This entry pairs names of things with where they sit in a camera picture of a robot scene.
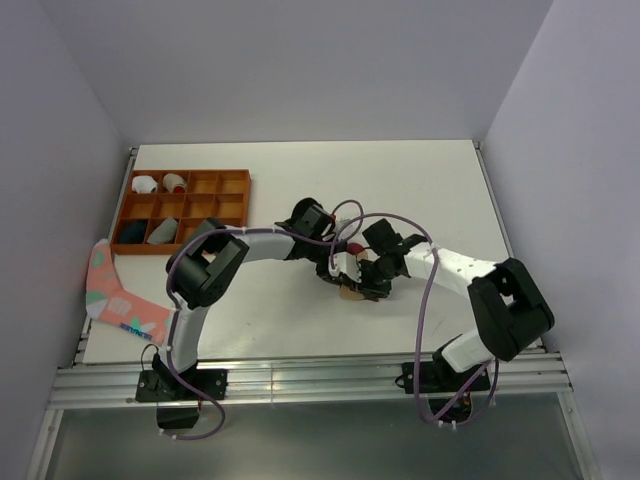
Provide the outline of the grey rolled sock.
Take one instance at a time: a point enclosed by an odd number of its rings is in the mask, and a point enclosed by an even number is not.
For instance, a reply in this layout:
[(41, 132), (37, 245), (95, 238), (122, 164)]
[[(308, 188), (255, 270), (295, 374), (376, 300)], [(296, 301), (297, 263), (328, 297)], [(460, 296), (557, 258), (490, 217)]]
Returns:
[(164, 219), (148, 236), (147, 243), (151, 245), (171, 244), (175, 240), (179, 222), (168, 217)]

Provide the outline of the aluminium front rail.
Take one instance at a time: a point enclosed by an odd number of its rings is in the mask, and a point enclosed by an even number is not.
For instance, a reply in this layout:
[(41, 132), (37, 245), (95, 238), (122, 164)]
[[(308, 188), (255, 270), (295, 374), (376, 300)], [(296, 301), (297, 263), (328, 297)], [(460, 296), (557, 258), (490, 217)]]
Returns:
[[(198, 368), (223, 382), (222, 404), (247, 405), (404, 398), (394, 380), (408, 361), (403, 354), (202, 361)], [(57, 372), (40, 433), (28, 468), (30, 479), (44, 478), (63, 414), (70, 410), (137, 407), (134, 363), (79, 363)], [(578, 413), (573, 386), (558, 353), (528, 349), (487, 374), (499, 395), (552, 394), (569, 435), (570, 449), (583, 479), (602, 474)]]

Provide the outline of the black sock white stripes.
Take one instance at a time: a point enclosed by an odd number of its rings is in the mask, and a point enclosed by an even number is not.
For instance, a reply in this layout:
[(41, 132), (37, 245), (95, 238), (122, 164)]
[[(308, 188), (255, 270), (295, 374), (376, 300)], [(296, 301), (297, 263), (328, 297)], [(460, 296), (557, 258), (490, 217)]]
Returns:
[(309, 209), (315, 206), (322, 207), (322, 205), (312, 197), (303, 198), (296, 203), (289, 218), (280, 222), (276, 222), (276, 225), (284, 229), (291, 229)]

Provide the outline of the beige red rolled sock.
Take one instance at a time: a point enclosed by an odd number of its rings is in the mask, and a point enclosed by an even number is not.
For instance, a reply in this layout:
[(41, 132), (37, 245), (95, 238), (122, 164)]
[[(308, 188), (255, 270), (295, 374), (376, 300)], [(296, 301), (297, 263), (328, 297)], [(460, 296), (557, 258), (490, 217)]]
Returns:
[(176, 173), (166, 173), (163, 176), (162, 185), (167, 193), (183, 194), (187, 190), (187, 181)]

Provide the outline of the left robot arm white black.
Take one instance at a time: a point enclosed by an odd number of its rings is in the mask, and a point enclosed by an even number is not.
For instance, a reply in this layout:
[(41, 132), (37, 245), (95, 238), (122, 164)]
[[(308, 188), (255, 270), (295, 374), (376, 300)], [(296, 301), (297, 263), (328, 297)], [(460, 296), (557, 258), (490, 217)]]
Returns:
[(315, 199), (299, 201), (289, 219), (265, 228), (241, 230), (211, 217), (167, 262), (166, 293), (174, 304), (168, 337), (154, 354), (151, 384), (170, 400), (203, 397), (208, 382), (198, 374), (198, 342), (211, 306), (227, 292), (240, 267), (264, 260), (308, 260), (322, 280), (352, 286), (338, 269), (351, 261), (347, 241), (339, 237), (334, 211)]

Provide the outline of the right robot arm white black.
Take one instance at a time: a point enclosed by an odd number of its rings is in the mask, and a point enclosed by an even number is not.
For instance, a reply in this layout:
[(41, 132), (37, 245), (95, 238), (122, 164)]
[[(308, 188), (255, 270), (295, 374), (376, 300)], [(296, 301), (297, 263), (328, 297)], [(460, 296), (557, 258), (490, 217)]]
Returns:
[(423, 392), (460, 388), (491, 360), (508, 362), (555, 325), (554, 315), (528, 269), (509, 257), (496, 263), (435, 246), (424, 236), (402, 237), (379, 220), (363, 232), (377, 255), (358, 262), (357, 286), (373, 298), (390, 293), (404, 276), (437, 284), (467, 299), (475, 326), (442, 345), (414, 375)]

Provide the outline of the dark teal rolled sock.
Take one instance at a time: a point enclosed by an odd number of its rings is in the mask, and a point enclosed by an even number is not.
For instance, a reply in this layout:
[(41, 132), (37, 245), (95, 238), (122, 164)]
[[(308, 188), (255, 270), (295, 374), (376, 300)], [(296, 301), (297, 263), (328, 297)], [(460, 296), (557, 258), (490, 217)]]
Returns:
[(125, 245), (142, 244), (146, 235), (147, 221), (135, 220), (126, 223), (118, 236), (118, 243)]

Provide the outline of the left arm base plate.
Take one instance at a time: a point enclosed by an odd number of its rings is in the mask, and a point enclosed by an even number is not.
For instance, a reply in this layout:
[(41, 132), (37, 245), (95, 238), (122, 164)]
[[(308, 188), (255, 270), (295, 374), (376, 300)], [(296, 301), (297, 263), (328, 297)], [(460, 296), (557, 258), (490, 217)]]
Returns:
[[(214, 400), (223, 400), (227, 387), (227, 371), (224, 369), (200, 370), (192, 367), (180, 377), (192, 387)], [(205, 399), (180, 383), (162, 367), (144, 370), (138, 378), (134, 397), (137, 403), (154, 403), (156, 422), (165, 430), (187, 430), (196, 425)]]

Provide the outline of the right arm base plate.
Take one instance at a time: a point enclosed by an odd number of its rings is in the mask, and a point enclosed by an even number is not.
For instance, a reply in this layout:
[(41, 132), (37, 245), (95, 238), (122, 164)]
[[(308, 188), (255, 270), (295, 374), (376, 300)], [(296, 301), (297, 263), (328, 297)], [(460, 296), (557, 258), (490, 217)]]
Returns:
[[(444, 361), (431, 360), (420, 363), (420, 394), (455, 394), (476, 372), (480, 372), (480, 374), (467, 386), (461, 397), (440, 417), (442, 422), (453, 425), (454, 422), (459, 424), (470, 420), (474, 411), (472, 393), (489, 392), (495, 394), (495, 388), (489, 380), (487, 367), (482, 365), (476, 365), (465, 372), (458, 373), (452, 370)], [(394, 384), (404, 390), (407, 395), (413, 395), (414, 393), (413, 374), (413, 362), (405, 362), (401, 365), (401, 374), (394, 379)], [(435, 416), (439, 413), (448, 401), (449, 399), (445, 398), (429, 399), (428, 405), (432, 414)]]

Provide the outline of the orange compartment tray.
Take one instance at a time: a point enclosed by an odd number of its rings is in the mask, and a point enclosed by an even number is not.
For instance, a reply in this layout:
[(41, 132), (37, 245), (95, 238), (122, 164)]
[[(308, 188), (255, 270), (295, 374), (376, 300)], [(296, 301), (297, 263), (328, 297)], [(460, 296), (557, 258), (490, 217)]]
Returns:
[[(187, 181), (183, 194), (167, 193), (162, 185), (166, 173), (176, 173)], [(158, 183), (153, 194), (136, 194), (131, 189), (137, 175), (150, 175)], [(111, 250), (117, 255), (170, 255), (187, 240), (207, 218), (224, 225), (245, 226), (248, 221), (251, 177), (247, 170), (134, 170), (127, 187), (111, 235)], [(147, 243), (150, 233), (166, 218), (179, 222), (171, 244)], [(142, 244), (118, 243), (126, 223), (146, 220), (147, 229)]]

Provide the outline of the tan maroon purple striped sock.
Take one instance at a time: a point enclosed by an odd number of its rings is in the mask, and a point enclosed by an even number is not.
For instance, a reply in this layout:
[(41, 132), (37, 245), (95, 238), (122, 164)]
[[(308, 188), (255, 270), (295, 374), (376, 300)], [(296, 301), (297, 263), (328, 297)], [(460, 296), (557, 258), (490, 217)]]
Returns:
[(339, 297), (342, 300), (379, 301), (373, 294), (367, 294), (362, 290), (363, 284), (359, 261), (367, 259), (366, 248), (356, 242), (348, 243), (345, 251), (336, 254), (332, 272), (336, 274), (335, 278), (341, 281)]

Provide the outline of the pink patterned sock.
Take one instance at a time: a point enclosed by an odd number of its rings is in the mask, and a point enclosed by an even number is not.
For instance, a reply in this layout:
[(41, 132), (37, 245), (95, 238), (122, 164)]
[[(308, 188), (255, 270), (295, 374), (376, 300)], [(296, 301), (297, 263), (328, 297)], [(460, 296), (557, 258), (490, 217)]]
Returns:
[(155, 345), (163, 344), (171, 311), (124, 289), (107, 239), (98, 241), (91, 251), (85, 286), (89, 318)]

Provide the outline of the white rolled sock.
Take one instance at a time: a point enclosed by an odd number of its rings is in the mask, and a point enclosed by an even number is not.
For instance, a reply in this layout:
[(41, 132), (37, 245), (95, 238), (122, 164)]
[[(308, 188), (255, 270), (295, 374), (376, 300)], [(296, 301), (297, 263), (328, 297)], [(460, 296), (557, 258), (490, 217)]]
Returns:
[(153, 194), (157, 188), (157, 181), (150, 175), (137, 175), (131, 182), (131, 189), (136, 194)]

